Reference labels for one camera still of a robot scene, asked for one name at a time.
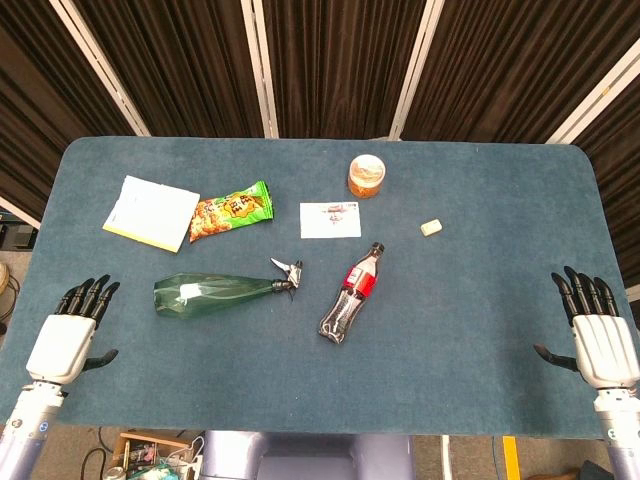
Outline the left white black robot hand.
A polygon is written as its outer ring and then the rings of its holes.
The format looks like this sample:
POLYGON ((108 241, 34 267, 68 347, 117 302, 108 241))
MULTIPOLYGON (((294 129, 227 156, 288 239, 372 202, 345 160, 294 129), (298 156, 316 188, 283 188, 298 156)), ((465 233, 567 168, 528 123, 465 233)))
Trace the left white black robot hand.
POLYGON ((109 365, 116 349, 89 355, 95 334, 120 283, 105 274, 69 289, 47 316, 28 358, 26 370, 35 382, 68 385, 87 371, 109 365))

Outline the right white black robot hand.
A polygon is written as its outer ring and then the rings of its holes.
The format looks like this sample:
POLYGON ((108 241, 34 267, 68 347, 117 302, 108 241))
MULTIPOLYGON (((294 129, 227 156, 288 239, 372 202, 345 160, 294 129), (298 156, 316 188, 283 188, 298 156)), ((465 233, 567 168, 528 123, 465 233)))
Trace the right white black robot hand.
POLYGON ((533 346, 550 365, 580 374, 596 390, 626 389, 634 392, 639 382, 639 360, 627 321, 619 314, 610 286, 600 277, 589 277, 566 266, 551 279, 567 317, 575 355, 552 353, 533 346))

